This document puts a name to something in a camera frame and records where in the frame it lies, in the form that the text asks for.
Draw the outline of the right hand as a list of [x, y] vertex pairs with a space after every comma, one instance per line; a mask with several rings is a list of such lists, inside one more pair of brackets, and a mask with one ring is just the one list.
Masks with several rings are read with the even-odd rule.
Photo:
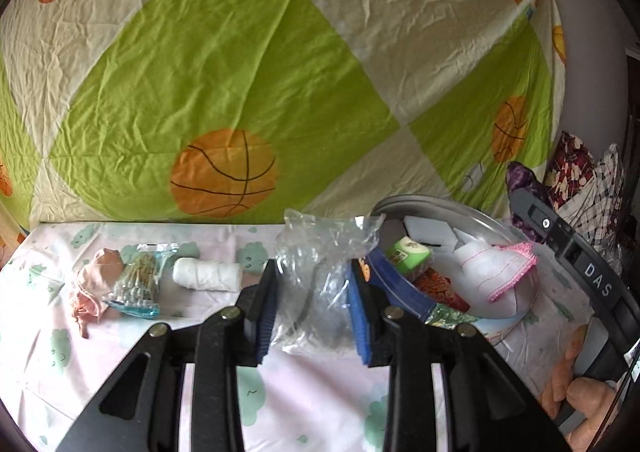
[[587, 328], [587, 325], [576, 328], [538, 398], [540, 405], [551, 418], [558, 416], [563, 401], [573, 406], [575, 411], [584, 414], [585, 420], [582, 424], [565, 436], [573, 451], [585, 451], [589, 448], [615, 398], [615, 390], [608, 384], [574, 376], [574, 364], [582, 352]]

